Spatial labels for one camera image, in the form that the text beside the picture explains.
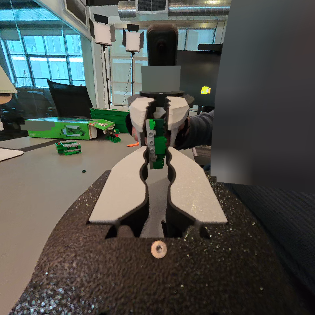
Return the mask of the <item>green and grey brick assembly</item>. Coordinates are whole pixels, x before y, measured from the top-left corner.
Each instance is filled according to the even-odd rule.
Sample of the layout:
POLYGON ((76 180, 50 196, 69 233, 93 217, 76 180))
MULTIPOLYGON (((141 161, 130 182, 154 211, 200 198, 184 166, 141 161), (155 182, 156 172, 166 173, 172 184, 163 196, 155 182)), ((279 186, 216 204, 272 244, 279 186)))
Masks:
POLYGON ((147 119, 147 147, 149 152, 150 169, 162 169, 166 156, 166 142, 164 136, 166 122, 163 119, 147 119))

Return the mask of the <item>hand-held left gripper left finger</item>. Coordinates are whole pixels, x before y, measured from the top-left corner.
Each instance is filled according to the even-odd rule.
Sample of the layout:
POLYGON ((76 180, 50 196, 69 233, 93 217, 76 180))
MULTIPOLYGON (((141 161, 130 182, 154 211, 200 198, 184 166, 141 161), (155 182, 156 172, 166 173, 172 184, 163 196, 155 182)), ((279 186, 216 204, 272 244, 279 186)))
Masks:
POLYGON ((127 225, 132 216, 147 217, 149 194, 148 147, 139 147, 110 171, 89 217, 91 224, 127 225))

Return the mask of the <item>green plastic bin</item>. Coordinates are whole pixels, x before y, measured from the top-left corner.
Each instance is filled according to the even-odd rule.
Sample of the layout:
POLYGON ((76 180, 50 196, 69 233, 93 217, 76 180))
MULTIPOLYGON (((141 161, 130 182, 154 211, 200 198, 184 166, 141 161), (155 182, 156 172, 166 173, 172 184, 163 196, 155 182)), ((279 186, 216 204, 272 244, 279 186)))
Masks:
POLYGON ((90 108, 90 114, 92 119, 104 119, 114 122, 115 128, 119 129, 120 133, 129 133, 126 125, 126 116, 128 116, 129 111, 90 108))

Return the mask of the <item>grey desk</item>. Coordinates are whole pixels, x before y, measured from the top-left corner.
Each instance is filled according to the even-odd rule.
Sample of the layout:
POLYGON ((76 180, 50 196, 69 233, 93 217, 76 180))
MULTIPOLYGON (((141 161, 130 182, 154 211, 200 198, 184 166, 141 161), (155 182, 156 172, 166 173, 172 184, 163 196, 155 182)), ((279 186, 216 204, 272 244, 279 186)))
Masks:
POLYGON ((89 217, 112 168, 137 148, 81 141, 1 162, 1 314, 219 314, 210 240, 106 238, 89 217))

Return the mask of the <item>slim silver air duct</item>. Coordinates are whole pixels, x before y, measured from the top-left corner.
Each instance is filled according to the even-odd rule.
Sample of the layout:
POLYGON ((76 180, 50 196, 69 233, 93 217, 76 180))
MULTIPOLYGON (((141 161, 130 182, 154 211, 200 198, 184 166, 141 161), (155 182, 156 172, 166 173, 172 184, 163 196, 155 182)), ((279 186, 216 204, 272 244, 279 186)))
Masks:
MULTIPOLYGON (((206 21, 227 19, 231 0, 169 0, 168 21, 206 21)), ((119 1, 118 15, 121 21, 139 21, 136 17, 136 1, 119 1)))

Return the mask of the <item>person's dark knit clothing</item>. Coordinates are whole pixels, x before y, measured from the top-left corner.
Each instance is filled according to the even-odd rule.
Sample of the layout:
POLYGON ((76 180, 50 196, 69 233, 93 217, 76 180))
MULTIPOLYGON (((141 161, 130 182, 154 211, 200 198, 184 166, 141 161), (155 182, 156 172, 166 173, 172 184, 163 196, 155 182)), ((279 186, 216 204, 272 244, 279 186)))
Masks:
POLYGON ((281 188, 214 183, 236 196, 269 235, 302 307, 314 314, 315 195, 281 188))

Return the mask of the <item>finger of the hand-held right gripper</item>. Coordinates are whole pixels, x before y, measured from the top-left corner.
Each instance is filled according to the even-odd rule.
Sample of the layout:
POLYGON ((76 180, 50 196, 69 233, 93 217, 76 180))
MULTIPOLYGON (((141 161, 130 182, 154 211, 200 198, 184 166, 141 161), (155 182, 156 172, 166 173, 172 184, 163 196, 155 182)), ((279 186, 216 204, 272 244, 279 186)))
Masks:
POLYGON ((145 145, 145 132, 147 131, 146 120, 148 108, 154 101, 154 98, 138 97, 129 106, 129 113, 132 126, 136 129, 139 145, 145 145))
POLYGON ((186 120, 190 107, 185 98, 168 96, 166 97, 166 104, 164 106, 164 109, 166 111, 166 130, 170 131, 169 146, 173 147, 179 131, 179 127, 186 120))

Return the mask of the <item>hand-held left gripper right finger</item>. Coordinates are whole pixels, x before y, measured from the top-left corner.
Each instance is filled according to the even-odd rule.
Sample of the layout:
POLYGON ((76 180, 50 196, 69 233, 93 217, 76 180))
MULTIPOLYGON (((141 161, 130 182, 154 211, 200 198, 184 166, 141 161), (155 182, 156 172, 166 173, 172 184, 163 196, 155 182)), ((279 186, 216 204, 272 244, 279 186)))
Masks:
POLYGON ((167 210, 175 224, 223 225, 227 218, 204 170, 173 147, 167 150, 167 210))

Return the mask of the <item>black monitor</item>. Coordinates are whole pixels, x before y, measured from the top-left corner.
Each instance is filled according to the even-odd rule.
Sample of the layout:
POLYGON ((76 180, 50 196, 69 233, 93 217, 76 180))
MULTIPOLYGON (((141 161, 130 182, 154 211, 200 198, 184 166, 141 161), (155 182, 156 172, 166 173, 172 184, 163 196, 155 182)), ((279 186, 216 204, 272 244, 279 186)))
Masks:
POLYGON ((215 106, 221 52, 178 50, 180 89, 194 98, 195 106, 215 106))

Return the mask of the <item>green brick block build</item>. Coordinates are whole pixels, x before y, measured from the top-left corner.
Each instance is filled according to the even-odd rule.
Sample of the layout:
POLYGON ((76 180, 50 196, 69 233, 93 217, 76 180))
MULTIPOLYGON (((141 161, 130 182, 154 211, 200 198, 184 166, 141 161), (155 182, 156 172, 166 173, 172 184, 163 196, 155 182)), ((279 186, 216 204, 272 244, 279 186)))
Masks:
POLYGON ((68 156, 80 154, 82 152, 81 144, 75 140, 59 141, 55 143, 55 146, 59 155, 68 156))

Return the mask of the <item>brick instruction booklet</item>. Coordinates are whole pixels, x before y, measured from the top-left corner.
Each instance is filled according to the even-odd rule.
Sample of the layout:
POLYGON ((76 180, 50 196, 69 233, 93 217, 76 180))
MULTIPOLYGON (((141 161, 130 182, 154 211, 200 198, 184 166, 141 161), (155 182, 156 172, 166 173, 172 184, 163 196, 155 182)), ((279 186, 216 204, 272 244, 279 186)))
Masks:
POLYGON ((0 66, 0 94, 16 94, 18 93, 6 72, 0 66))

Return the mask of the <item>large paned window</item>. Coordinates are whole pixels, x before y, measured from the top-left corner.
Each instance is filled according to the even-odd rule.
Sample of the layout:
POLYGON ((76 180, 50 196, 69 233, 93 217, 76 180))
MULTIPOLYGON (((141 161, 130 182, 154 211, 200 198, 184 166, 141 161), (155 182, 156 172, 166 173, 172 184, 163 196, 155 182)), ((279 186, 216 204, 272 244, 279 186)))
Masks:
POLYGON ((69 28, 3 28, 1 48, 15 87, 48 88, 47 80, 86 85, 81 36, 69 28))

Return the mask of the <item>studio light on stand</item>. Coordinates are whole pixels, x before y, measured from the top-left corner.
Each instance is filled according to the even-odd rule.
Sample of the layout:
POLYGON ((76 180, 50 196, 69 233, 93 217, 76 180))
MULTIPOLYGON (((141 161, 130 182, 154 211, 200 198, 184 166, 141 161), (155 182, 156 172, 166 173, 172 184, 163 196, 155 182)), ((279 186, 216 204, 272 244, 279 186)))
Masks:
POLYGON ((107 69, 106 54, 107 48, 112 46, 112 43, 116 41, 115 26, 114 24, 108 24, 108 17, 100 14, 93 13, 93 18, 89 18, 90 35, 92 36, 96 45, 100 47, 100 57, 102 66, 102 81, 103 81, 103 97, 107 96, 105 100, 105 106, 111 109, 111 100, 109 93, 109 77, 107 69))
POLYGON ((122 44, 126 52, 131 53, 131 66, 130 66, 130 84, 131 96, 134 94, 134 56, 139 53, 144 46, 144 32, 139 31, 139 25, 127 24, 127 29, 123 29, 122 44))

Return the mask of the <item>framed wall panel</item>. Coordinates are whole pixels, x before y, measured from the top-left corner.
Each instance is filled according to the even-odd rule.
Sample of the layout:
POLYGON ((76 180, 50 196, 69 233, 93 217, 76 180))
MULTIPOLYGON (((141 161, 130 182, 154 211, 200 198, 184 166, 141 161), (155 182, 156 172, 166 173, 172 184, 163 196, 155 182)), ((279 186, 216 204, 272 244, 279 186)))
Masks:
POLYGON ((64 0, 65 10, 78 20, 82 25, 87 26, 86 1, 64 0))

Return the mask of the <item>person's right forearm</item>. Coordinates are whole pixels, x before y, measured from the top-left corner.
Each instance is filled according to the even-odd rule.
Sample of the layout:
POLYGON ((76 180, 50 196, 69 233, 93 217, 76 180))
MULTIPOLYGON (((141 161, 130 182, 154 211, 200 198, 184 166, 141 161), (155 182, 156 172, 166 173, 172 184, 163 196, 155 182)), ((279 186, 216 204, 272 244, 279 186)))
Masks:
POLYGON ((185 150, 198 146, 212 145, 214 110, 195 116, 188 116, 179 127, 175 149, 185 150))

